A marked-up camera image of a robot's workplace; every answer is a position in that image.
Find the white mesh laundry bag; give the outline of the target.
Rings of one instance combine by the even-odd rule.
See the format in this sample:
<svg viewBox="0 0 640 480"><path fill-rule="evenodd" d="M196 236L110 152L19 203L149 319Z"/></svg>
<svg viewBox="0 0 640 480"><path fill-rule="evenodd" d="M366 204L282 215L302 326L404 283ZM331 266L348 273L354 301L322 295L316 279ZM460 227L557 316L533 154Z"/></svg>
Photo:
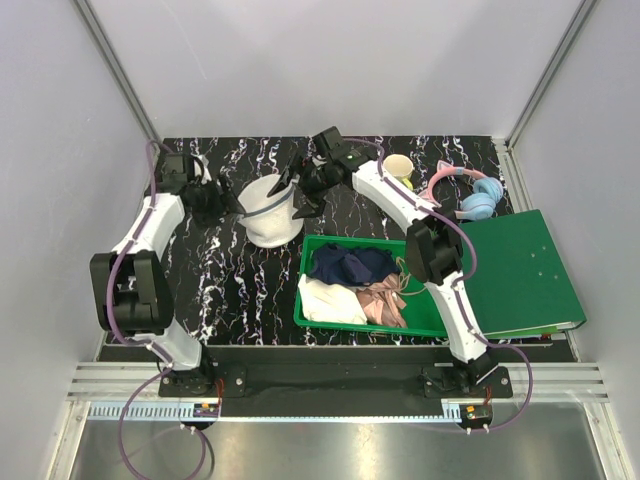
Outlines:
<svg viewBox="0 0 640 480"><path fill-rule="evenodd" d="M249 183L238 200L246 213L239 217L248 240L257 247L276 248L293 240L304 226L303 219L294 219L294 186L268 197L280 176L270 174Z"/></svg>

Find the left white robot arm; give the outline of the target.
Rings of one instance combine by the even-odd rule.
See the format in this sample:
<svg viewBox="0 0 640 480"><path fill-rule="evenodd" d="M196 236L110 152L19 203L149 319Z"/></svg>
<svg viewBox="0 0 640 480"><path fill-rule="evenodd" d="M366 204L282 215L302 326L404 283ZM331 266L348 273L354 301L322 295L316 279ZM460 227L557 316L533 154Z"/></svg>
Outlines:
<svg viewBox="0 0 640 480"><path fill-rule="evenodd" d="M214 177L202 155L165 153L141 211L111 251L91 258L90 275L101 328L126 346L144 347L175 372L196 396L215 386L203 346L175 319L174 295L161 259L186 215L206 228L243 214L224 176Z"/></svg>

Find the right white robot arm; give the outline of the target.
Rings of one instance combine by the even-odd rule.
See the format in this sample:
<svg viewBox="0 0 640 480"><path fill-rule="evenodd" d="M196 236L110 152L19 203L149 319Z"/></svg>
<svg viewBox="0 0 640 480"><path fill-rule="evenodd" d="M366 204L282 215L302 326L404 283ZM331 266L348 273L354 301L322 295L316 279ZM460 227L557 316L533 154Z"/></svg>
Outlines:
<svg viewBox="0 0 640 480"><path fill-rule="evenodd" d="M497 361L481 331L465 280L475 273L476 251L452 213L410 192L383 167L384 148L364 139L345 138L330 127L312 138L314 153L296 151L269 191L273 196L295 183L304 203L297 218L320 216L325 196L345 185L375 203L406 234L405 264L427 287L445 326L457 390L476 396L490 383Z"/></svg>

